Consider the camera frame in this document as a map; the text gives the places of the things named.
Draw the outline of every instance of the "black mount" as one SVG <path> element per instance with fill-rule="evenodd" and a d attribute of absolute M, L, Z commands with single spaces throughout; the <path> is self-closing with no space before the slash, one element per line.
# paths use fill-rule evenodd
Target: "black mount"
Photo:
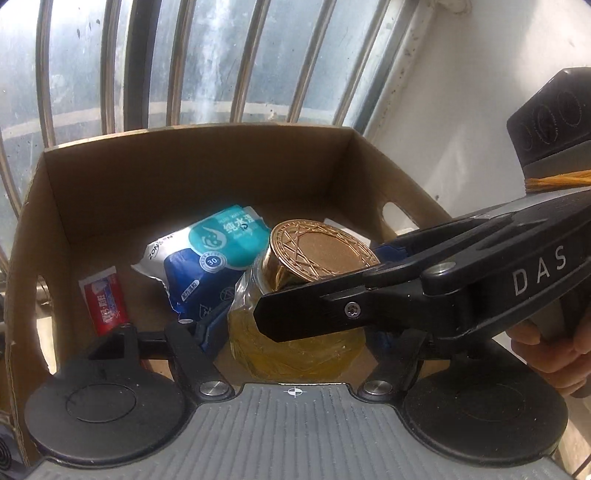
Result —
<path fill-rule="evenodd" d="M 195 330 L 192 320 L 163 332 L 138 333 L 128 323 L 65 364 L 27 401 L 25 421 L 39 450 L 75 465 L 125 463 L 170 440 L 199 404 L 232 398 Z M 175 381 L 140 359 L 168 359 Z"/>
<path fill-rule="evenodd" d="M 378 366 L 357 396 L 392 405 L 418 440 L 443 455 L 520 465 L 551 454 L 564 433 L 562 397 L 494 340 L 452 355 L 448 368 L 425 378 L 418 378 L 423 362 L 440 356 L 424 332 L 406 330 L 388 351 L 381 345 L 372 353 Z"/>

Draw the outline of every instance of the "yellow liquid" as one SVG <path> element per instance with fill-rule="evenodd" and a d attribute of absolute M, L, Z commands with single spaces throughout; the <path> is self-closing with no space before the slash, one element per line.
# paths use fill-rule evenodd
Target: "yellow liquid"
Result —
<path fill-rule="evenodd" d="M 253 311 L 260 297 L 261 291 L 249 270 L 236 288 L 236 300 L 228 314 L 232 355 L 255 378 L 275 382 L 334 381 L 365 346 L 362 328 L 276 343 L 256 328 Z"/>

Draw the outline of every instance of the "glass pane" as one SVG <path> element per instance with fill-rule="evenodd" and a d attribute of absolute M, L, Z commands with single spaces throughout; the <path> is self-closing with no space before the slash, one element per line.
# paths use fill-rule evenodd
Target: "glass pane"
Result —
<path fill-rule="evenodd" d="M 21 198 L 43 149 L 35 89 L 38 12 L 39 0 L 9 0 L 0 9 L 0 129 Z"/>
<path fill-rule="evenodd" d="M 94 137 L 100 127 L 100 41 L 105 0 L 54 0 L 49 83 L 58 144 Z"/>
<path fill-rule="evenodd" d="M 8 201 L 4 190 L 4 184 L 0 181 L 0 247 L 7 257 L 10 257 L 12 250 L 12 239 L 17 229 L 17 217 Z"/>
<path fill-rule="evenodd" d="M 271 1 L 243 121 L 285 120 L 321 4 L 322 0 Z"/>
<path fill-rule="evenodd" d="M 374 80 L 374 76 L 378 70 L 380 61 L 384 56 L 390 35 L 392 34 L 403 3 L 404 0 L 391 0 L 390 4 L 388 5 L 388 10 L 384 16 L 384 21 L 382 22 L 382 25 L 379 29 L 378 36 L 375 39 L 374 47 L 371 50 L 368 62 L 365 64 L 365 68 L 363 70 L 363 75 L 361 76 L 361 80 L 357 86 L 357 91 L 353 96 L 353 101 L 351 102 L 351 106 L 349 107 L 349 111 L 347 112 L 347 116 L 343 122 L 343 125 L 346 125 L 347 127 L 350 127 L 355 123 L 355 120 L 359 115 L 359 111 L 363 107 L 363 103 L 367 98 L 371 83 Z"/>
<path fill-rule="evenodd" d="M 173 53 L 174 29 L 177 25 L 179 5 L 180 0 L 162 0 L 160 6 L 150 79 L 148 110 L 148 126 L 150 128 L 166 125 L 168 74 L 170 73 L 170 57 Z"/>
<path fill-rule="evenodd" d="M 377 0 L 336 2 L 300 122 L 332 123 L 377 3 Z"/>
<path fill-rule="evenodd" d="M 125 79 L 125 49 L 129 31 L 129 16 L 133 0 L 122 0 L 117 25 L 117 41 L 115 43 L 115 131 L 123 128 L 123 82 Z"/>
<path fill-rule="evenodd" d="M 181 123 L 227 122 L 254 0 L 200 0 L 195 6 Z"/>

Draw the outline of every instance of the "black round pad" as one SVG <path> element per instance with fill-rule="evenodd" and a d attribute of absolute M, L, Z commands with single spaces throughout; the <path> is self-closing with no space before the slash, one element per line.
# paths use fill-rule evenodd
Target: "black round pad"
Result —
<path fill-rule="evenodd" d="M 12 454 L 6 442 L 0 437 L 0 470 L 10 470 L 12 465 Z"/>
<path fill-rule="evenodd" d="M 525 365 L 489 367 L 419 380 L 402 409 L 412 432 L 470 463 L 520 465 L 551 453 L 568 421 L 564 400 Z"/>
<path fill-rule="evenodd" d="M 76 359 L 25 408 L 39 449 L 77 465 L 114 465 L 153 452 L 175 435 L 185 399 L 166 377 L 127 359 Z"/>

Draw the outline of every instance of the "window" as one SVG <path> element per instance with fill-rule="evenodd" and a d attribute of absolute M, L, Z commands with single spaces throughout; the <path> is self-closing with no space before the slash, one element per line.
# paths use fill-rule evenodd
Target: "window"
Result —
<path fill-rule="evenodd" d="M 8 0 L 0 8 L 0 273 L 44 147 L 175 124 L 358 128 L 417 4 Z"/>

